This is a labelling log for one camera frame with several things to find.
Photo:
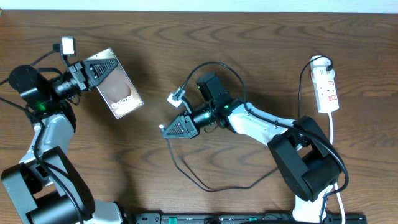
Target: white cord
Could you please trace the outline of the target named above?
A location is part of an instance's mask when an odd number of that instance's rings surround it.
[[[329,137],[329,141],[330,144],[333,144],[333,118],[331,117],[331,113],[328,113],[329,115],[329,130],[330,130],[330,137]],[[335,189],[338,189],[338,185],[337,182],[334,184]],[[345,224],[346,223],[346,214],[344,212],[344,207],[343,207],[343,201],[341,200],[341,195],[338,192],[336,194],[337,196],[337,201],[338,201],[338,205],[340,207],[340,211],[341,211],[341,224]]]

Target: white backdrop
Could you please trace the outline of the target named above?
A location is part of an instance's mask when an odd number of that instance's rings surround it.
[[[0,0],[2,9],[398,13],[398,0]]]

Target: white power strip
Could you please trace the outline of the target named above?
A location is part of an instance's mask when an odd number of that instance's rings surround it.
[[[327,71],[331,61],[325,57],[311,62],[311,79],[315,89],[315,97],[319,113],[331,113],[339,108],[335,85],[335,70]]]

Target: wooden table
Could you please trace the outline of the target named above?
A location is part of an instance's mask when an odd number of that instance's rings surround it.
[[[335,63],[340,109],[333,113],[335,146],[350,177],[342,193],[346,212],[369,223],[396,223],[398,213],[398,17],[377,14],[5,11],[0,18],[0,78],[73,35],[82,60],[111,47],[144,100],[144,107],[116,120],[96,91],[73,110],[77,131],[68,158],[95,198],[136,210],[165,213],[291,211],[294,195],[279,172],[251,190],[206,193],[172,164],[159,124],[183,109],[165,99],[196,65],[227,63],[244,78],[248,99],[284,118],[297,117],[299,73],[312,55]],[[58,56],[39,66],[64,70]],[[241,96],[232,74],[216,70],[227,89]],[[310,71],[303,79],[302,113],[328,135],[328,117],[317,112]],[[0,96],[23,105],[9,85]],[[203,102],[195,79],[186,96]],[[33,130],[25,115],[2,104],[0,169],[25,154]],[[208,185],[249,185],[275,162],[259,142],[225,129],[195,139],[172,140],[175,153]],[[0,185],[0,220],[19,217]],[[328,209],[339,213],[335,197]]]

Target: power strip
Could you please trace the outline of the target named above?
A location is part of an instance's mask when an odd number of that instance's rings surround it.
[[[331,113],[339,108],[335,85],[335,70],[327,71],[331,61],[325,57],[311,62],[311,79],[319,113]]]

